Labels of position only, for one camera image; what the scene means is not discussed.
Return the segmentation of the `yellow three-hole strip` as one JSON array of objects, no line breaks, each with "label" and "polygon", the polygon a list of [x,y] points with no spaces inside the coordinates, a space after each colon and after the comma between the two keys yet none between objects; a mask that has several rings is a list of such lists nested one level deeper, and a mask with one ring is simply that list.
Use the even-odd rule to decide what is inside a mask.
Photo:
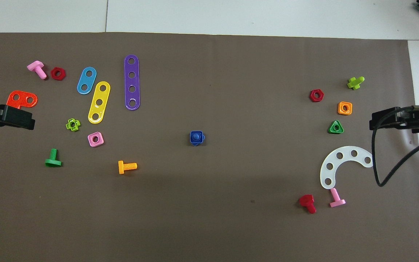
[{"label": "yellow three-hole strip", "polygon": [[99,124],[103,120],[110,91],[111,86],[106,81],[100,81],[95,86],[95,91],[88,113],[88,121],[91,124]]}]

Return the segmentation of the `pink plastic screw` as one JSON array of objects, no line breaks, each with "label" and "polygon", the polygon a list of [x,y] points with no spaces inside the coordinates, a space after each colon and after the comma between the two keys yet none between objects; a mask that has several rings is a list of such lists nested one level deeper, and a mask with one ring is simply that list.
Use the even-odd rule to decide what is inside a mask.
[{"label": "pink plastic screw", "polygon": [[330,203],[330,207],[338,207],[338,206],[346,204],[346,201],[340,198],[339,193],[336,190],[336,188],[332,188],[330,191],[333,197],[333,202]]},{"label": "pink plastic screw", "polygon": [[35,72],[40,79],[45,80],[48,76],[44,72],[43,67],[44,64],[41,61],[34,61],[27,66],[27,69]]}]

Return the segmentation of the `purple four-hole strip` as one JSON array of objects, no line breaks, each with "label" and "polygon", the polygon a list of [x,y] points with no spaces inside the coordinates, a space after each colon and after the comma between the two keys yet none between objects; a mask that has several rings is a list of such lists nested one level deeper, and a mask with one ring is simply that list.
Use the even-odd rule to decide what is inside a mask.
[{"label": "purple four-hole strip", "polygon": [[136,111],[140,106],[140,67],[136,55],[127,55],[124,59],[124,97],[125,107]]}]

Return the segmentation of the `red plastic screw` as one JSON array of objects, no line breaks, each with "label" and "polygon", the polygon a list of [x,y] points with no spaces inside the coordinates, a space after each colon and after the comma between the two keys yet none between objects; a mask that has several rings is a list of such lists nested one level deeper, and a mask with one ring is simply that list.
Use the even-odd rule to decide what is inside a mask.
[{"label": "red plastic screw", "polygon": [[316,213],[316,207],[314,206],[314,197],[311,194],[303,195],[298,200],[299,204],[304,207],[310,214]]}]

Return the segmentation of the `yellow-orange plastic screw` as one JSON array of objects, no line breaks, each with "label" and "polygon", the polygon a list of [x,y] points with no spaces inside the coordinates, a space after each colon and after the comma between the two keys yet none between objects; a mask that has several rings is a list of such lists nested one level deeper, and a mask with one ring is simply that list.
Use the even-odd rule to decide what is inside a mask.
[{"label": "yellow-orange plastic screw", "polygon": [[124,161],[118,161],[119,174],[123,175],[125,171],[136,170],[138,168],[137,163],[124,163]]}]

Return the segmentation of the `lime green cross nut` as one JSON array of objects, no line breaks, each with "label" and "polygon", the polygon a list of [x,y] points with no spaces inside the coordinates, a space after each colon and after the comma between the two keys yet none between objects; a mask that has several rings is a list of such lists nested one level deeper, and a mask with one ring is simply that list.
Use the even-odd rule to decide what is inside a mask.
[{"label": "lime green cross nut", "polygon": [[80,126],[80,121],[75,118],[68,119],[68,122],[65,125],[65,127],[72,132],[77,132]]}]

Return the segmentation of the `orange three-hole plate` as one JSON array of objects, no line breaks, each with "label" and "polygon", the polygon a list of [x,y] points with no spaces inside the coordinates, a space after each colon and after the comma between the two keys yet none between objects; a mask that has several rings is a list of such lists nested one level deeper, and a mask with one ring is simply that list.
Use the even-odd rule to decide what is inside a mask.
[{"label": "orange three-hole plate", "polygon": [[37,95],[25,91],[12,91],[5,103],[7,106],[21,109],[22,107],[32,108],[38,102]]}]

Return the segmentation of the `pink square plastic nut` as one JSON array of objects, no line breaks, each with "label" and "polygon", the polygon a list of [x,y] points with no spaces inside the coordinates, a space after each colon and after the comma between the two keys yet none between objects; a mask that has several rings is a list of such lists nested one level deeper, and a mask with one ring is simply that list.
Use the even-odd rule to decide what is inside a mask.
[{"label": "pink square plastic nut", "polygon": [[98,147],[104,144],[103,135],[100,132],[91,133],[87,138],[91,147]]}]

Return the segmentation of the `brown table mat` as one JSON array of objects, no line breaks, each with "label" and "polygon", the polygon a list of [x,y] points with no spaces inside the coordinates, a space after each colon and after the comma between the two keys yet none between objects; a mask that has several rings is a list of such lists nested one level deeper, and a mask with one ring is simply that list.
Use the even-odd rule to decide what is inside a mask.
[{"label": "brown table mat", "polygon": [[[131,54],[136,111],[124,97]],[[86,67],[97,76],[81,95]],[[91,124],[100,81],[111,90]],[[38,103],[33,131],[0,127],[0,262],[419,262],[419,154],[384,187],[345,162],[336,208],[319,174],[336,148],[370,149],[372,113],[415,104],[406,40],[0,33],[0,103],[16,90]],[[344,133],[328,133],[335,120]],[[95,132],[104,144],[91,147]],[[52,148],[60,167],[45,166]],[[120,160],[138,168],[121,175]]]}]

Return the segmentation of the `blue two-hole strip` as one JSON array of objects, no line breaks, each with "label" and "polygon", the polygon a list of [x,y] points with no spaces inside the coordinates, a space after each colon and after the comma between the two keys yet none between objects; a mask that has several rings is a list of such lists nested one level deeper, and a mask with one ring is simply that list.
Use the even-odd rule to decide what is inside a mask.
[{"label": "blue two-hole strip", "polygon": [[89,94],[92,91],[96,76],[97,72],[95,68],[86,67],[83,69],[77,84],[77,92],[81,95]]}]

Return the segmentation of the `green triangle plastic nut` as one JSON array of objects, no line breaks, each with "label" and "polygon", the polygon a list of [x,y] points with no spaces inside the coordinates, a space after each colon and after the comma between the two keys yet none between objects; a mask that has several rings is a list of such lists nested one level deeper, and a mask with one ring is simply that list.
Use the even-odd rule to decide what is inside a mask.
[{"label": "green triangle plastic nut", "polygon": [[328,128],[328,133],[330,134],[342,134],[344,133],[344,128],[339,120],[335,120],[331,123]]}]

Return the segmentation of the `white curved five-hole plate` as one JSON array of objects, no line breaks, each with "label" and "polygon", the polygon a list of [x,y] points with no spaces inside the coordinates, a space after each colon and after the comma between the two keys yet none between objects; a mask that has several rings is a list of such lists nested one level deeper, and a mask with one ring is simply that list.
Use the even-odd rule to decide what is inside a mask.
[{"label": "white curved five-hole plate", "polygon": [[336,171],[345,162],[357,162],[365,168],[373,167],[372,154],[357,146],[343,146],[330,152],[320,168],[320,183],[324,189],[332,189],[336,185]]}]

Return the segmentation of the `lime green plastic screw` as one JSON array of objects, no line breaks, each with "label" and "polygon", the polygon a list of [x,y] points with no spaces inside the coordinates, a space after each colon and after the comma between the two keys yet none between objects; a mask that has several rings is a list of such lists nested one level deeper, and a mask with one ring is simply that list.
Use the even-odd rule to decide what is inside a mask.
[{"label": "lime green plastic screw", "polygon": [[352,77],[348,80],[347,86],[348,88],[351,88],[353,90],[357,90],[360,88],[361,83],[363,83],[365,78],[363,76],[360,76],[358,78]]}]

